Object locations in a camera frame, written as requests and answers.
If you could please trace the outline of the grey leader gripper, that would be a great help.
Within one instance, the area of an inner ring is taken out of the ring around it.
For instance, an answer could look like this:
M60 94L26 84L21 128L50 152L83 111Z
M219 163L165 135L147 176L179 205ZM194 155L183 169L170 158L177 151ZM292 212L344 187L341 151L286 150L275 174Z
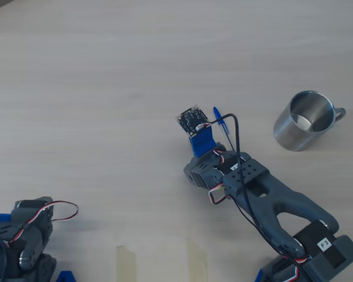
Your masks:
M50 236L52 233L51 219L54 208L44 206L53 202L48 196L40 197L34 200L20 200L15 202L14 209L11 211L11 222L15 223L18 232L24 231L29 227L36 227L43 236Z

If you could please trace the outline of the grey gripper with camera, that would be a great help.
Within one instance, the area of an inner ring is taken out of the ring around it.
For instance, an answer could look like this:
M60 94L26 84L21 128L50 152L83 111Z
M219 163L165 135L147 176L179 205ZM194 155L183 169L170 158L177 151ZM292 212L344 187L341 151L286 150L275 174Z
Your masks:
M184 167L184 173L194 186L211 189L222 183L224 175L236 165L235 151L228 151L223 144L218 143L202 156L194 156Z

